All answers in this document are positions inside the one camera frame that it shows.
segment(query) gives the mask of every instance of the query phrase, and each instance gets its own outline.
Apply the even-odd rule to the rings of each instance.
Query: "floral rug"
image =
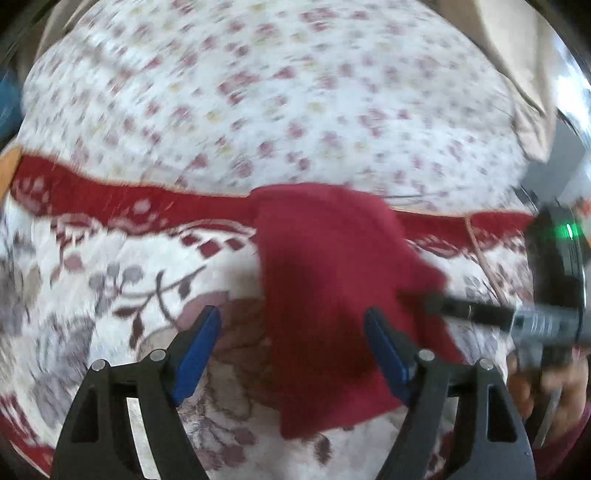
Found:
[[[450,293],[513,304],[531,299],[523,214],[400,212],[400,219],[410,245],[448,275]],[[50,472],[90,363],[125,364],[165,348],[214,304],[222,311],[222,334],[195,395],[179,408],[210,478],[378,473],[404,408],[313,438],[279,435],[248,197],[107,184],[24,156],[0,228],[0,429],[39,470]],[[469,323],[448,320],[447,327],[468,362],[485,356],[506,370],[509,339]],[[136,401],[129,410],[144,475],[159,478]],[[443,464],[441,440],[453,415],[450,403],[430,474]]]

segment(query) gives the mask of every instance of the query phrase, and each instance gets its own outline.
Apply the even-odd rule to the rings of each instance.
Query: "metal screw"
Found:
[[[152,360],[153,362],[160,362],[164,360],[165,356],[166,352],[159,348],[158,350],[154,350],[150,353],[150,360]]]
[[[484,370],[492,370],[495,367],[495,364],[486,358],[482,358],[478,363]]]
[[[424,348],[418,353],[418,357],[424,362],[432,362],[435,360],[435,354],[431,350]]]
[[[94,362],[92,362],[90,368],[93,369],[95,372],[99,372],[104,369],[106,364],[107,362],[105,362],[103,359],[95,360]]]

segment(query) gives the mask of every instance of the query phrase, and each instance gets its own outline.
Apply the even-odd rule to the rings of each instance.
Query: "beige cloth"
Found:
[[[556,129],[552,27],[525,0],[439,0],[439,7],[507,77],[521,146],[531,160],[546,162]]]
[[[36,23],[16,55],[18,78],[24,83],[34,63],[68,34],[98,0],[61,0],[46,19]]]

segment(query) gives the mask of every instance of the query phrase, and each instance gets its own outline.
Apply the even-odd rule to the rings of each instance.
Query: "green led light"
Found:
[[[583,231],[579,225],[576,223],[565,223],[564,225],[559,225],[556,227],[556,237],[561,239],[571,239],[574,240],[575,237],[578,237],[583,234]]]

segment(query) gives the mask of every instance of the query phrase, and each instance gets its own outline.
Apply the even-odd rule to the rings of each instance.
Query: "black device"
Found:
[[[379,480],[422,480],[431,459],[444,402],[459,397],[454,447],[446,463],[451,480],[534,480],[530,444],[499,371],[440,361],[394,331],[377,309],[365,315],[365,335],[393,395],[408,414]],[[136,397],[162,480],[206,480],[176,407],[192,395],[220,331],[217,308],[206,307],[168,349],[136,364],[95,361],[66,417],[52,480],[144,478],[126,399]]]
[[[573,212],[560,205],[546,206],[525,231],[528,264],[534,282],[534,304],[517,309],[434,295],[427,300],[433,313],[497,326],[517,345],[520,370],[532,376],[564,367],[572,361],[575,345],[591,346],[591,316],[586,312],[585,265],[589,244]],[[560,391],[538,395],[525,427],[531,444],[544,444]]]

